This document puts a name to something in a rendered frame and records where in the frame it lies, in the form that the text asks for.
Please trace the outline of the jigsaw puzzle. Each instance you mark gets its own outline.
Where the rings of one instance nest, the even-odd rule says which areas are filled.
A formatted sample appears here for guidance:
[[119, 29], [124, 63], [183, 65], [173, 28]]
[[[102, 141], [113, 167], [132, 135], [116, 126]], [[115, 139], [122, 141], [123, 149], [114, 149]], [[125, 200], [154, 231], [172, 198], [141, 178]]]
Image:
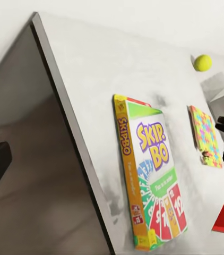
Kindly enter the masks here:
[[194, 106], [190, 106], [190, 112], [197, 147], [200, 149], [200, 152], [205, 151], [203, 162], [207, 166], [222, 169], [223, 161], [219, 152], [211, 116]]

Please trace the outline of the tennis ball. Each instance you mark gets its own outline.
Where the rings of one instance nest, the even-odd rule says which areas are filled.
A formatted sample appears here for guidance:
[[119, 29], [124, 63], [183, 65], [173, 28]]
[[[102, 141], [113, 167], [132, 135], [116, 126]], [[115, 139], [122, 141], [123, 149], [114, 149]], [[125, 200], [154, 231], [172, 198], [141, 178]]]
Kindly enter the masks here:
[[199, 72], [205, 72], [212, 66], [212, 59], [208, 55], [200, 55], [194, 62], [195, 69]]

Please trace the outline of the board game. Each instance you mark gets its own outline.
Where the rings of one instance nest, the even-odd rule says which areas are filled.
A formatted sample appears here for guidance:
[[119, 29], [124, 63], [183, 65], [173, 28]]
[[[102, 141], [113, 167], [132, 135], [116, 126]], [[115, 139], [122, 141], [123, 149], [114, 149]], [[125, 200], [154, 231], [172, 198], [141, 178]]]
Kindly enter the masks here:
[[188, 230], [162, 110], [115, 94], [135, 246], [158, 248]]

